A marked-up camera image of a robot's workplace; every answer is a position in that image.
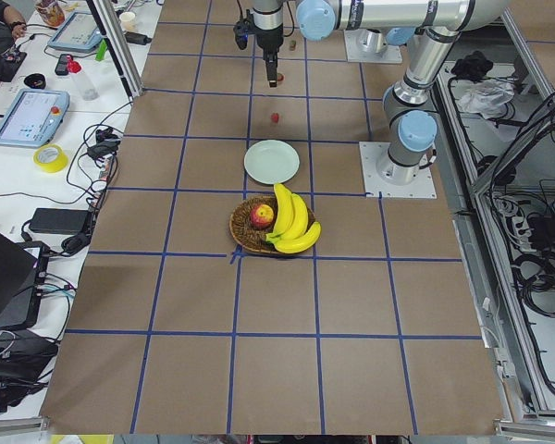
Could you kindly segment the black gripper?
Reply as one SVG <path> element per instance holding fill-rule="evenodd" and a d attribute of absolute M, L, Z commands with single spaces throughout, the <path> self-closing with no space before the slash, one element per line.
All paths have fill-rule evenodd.
<path fill-rule="evenodd" d="M 270 88 L 278 86 L 278 52 L 282 45 L 282 27 L 271 30 L 253 28 L 258 46 L 263 50 L 267 82 Z"/>

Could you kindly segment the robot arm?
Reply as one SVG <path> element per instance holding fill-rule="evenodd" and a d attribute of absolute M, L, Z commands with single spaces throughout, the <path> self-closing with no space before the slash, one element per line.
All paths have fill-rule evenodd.
<path fill-rule="evenodd" d="M 322 41 L 332 31 L 381 31 L 390 44 L 422 35 L 403 78 L 383 97 L 390 144 L 376 161 L 378 175 L 395 185 L 411 183 L 438 133 L 436 120 L 422 110 L 450 49 L 465 31 L 482 28 L 507 8 L 505 1 L 299 1 L 296 20 L 302 36 Z"/>

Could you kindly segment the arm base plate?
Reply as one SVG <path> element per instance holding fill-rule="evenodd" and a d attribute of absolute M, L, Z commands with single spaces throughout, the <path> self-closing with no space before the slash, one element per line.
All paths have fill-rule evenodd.
<path fill-rule="evenodd" d="M 367 197 L 436 199 L 429 159 L 423 153 L 417 166 L 398 166 L 389 159 L 388 142 L 360 142 L 360 158 Z"/>
<path fill-rule="evenodd" d="M 348 62 L 399 65 L 402 63 L 399 46 L 389 45 L 380 32 L 370 30 L 344 31 Z"/>

